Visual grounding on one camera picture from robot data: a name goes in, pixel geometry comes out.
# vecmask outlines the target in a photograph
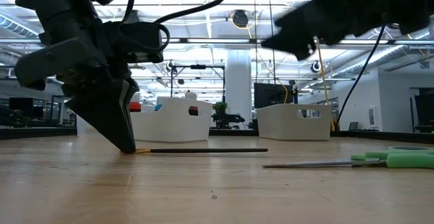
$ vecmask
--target desk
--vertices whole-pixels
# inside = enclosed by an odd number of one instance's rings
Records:
[[[100,136],[0,141],[2,223],[431,223],[432,170],[263,164],[409,145],[356,138],[212,137],[139,147],[268,147],[269,153],[120,155]]]

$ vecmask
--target ceiling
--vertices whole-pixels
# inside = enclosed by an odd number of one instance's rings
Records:
[[[134,9],[138,10],[138,17],[141,21],[154,21],[155,19],[202,5],[212,0],[136,0]],[[227,51],[233,49],[249,50],[250,60],[252,62],[252,76],[256,76],[256,66],[258,66],[258,77],[272,77],[265,67],[272,60],[275,64],[277,77],[316,77],[312,74],[311,64],[319,60],[318,52],[308,60],[298,62],[293,55],[282,52],[274,52],[256,48],[254,45],[230,43],[214,44],[213,39],[241,39],[266,38],[276,33],[278,29],[272,22],[282,14],[291,11],[294,7],[299,6],[308,0],[225,0],[223,4],[210,10],[191,14],[183,18],[177,18],[164,23],[169,28],[171,36],[175,38],[206,38],[210,42],[204,41],[200,44],[170,44],[165,52],[165,62],[161,64],[139,64],[133,67],[133,76],[146,77],[138,79],[142,88],[142,95],[149,97],[150,100],[156,96],[167,96],[170,89],[167,83],[170,81],[157,81],[153,77],[167,77],[165,69],[166,63],[171,60],[175,64],[215,64],[224,65],[227,60]],[[114,0],[110,5],[101,6],[96,3],[96,10],[99,17],[104,21],[120,20],[123,17],[127,0]],[[231,14],[235,10],[244,10],[250,19],[249,30],[239,29],[231,22]],[[20,34],[17,30],[11,31],[6,28],[0,28],[0,38],[25,38],[22,34],[36,35],[42,33],[43,29],[34,11],[22,9],[14,5],[14,0],[0,0],[0,18],[6,18],[18,24],[22,29]],[[366,33],[360,39],[375,39],[378,36],[378,30],[372,30]],[[400,36],[399,32],[387,29],[386,39],[395,39]],[[1,43],[0,50],[5,56],[0,56],[0,63],[14,64],[17,55],[26,54],[40,49],[41,46],[35,43]],[[367,48],[353,47],[351,49],[343,47],[324,48],[321,50],[321,57],[326,63],[326,73],[333,72],[346,65],[346,63],[359,58],[366,54]],[[221,99],[222,81],[218,74],[212,70],[190,70],[183,71],[184,76],[191,77],[214,77],[210,80],[186,80],[183,86],[175,85],[180,92],[187,89],[199,93],[200,100],[216,101]]]

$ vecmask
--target potted plant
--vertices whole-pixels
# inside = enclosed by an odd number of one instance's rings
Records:
[[[224,115],[226,114],[226,108],[228,107],[228,104],[225,102],[216,102],[212,105],[212,109],[216,111],[217,115]]]

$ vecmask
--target white column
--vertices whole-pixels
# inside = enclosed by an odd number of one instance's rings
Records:
[[[249,50],[228,50],[226,60],[226,103],[231,114],[240,114],[250,122],[252,116],[252,81]]]

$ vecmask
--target white plastic bin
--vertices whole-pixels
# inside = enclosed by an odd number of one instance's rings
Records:
[[[210,133],[212,104],[186,98],[160,97],[154,112],[131,113],[136,140],[181,143],[206,141]],[[190,115],[197,107],[198,116]]]
[[[319,111],[319,117],[305,118],[302,110]],[[330,139],[332,106],[273,105],[257,110],[259,136],[282,141],[326,141]]]

